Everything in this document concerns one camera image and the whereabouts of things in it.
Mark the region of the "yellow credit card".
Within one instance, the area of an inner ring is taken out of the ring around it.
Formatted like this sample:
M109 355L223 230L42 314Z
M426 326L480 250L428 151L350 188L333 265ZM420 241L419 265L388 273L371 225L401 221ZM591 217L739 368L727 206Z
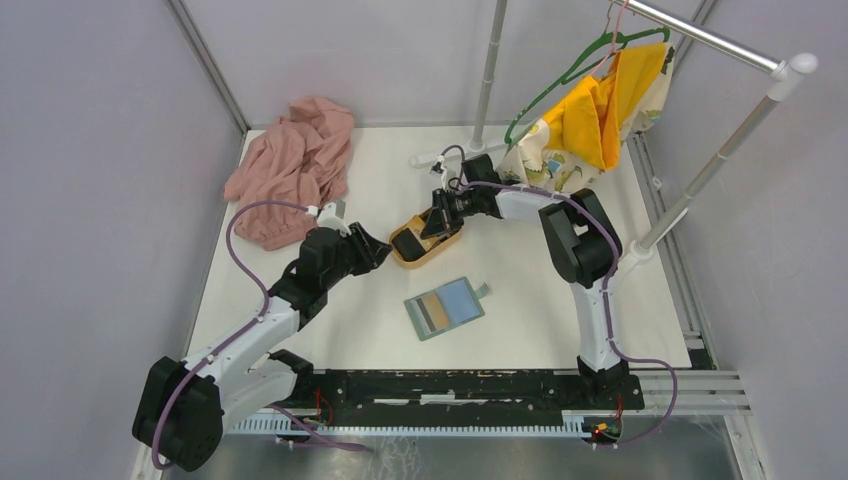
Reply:
M421 298L435 324L435 332L445 330L450 326L450 318L436 293L429 293Z

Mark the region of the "yellow oval card tray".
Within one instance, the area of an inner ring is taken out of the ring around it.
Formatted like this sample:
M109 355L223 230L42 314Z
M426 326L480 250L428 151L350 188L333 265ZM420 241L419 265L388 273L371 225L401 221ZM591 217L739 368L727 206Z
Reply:
M422 239L422 233L430 210L413 215L405 224L398 227L389 236L389 244L398 264L407 270L422 267L424 264L446 251L461 237L463 223L444 235Z

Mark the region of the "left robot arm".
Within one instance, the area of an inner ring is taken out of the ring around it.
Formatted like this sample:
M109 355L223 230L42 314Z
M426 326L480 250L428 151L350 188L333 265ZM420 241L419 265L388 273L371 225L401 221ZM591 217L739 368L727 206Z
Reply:
M314 394L311 363L278 349L326 306L348 276L379 268L392 251L360 223L310 230L260 307L240 326L182 360L164 356L150 368L133 437L191 472L213 455L224 434L260 409L284 401L306 405Z

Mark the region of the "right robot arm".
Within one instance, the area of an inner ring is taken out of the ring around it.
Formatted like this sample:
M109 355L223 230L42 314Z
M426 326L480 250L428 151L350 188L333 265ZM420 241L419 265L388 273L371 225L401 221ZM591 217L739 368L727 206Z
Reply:
M487 154L463 162L461 172L466 184L444 177L442 187L432 192L420 237L448 237L474 215L539 225L552 264L569 284L575 301L580 338L578 396L591 408L606 406L628 377L629 365L618 353L611 331L608 292L622 243L599 197L588 188L561 194L504 182Z

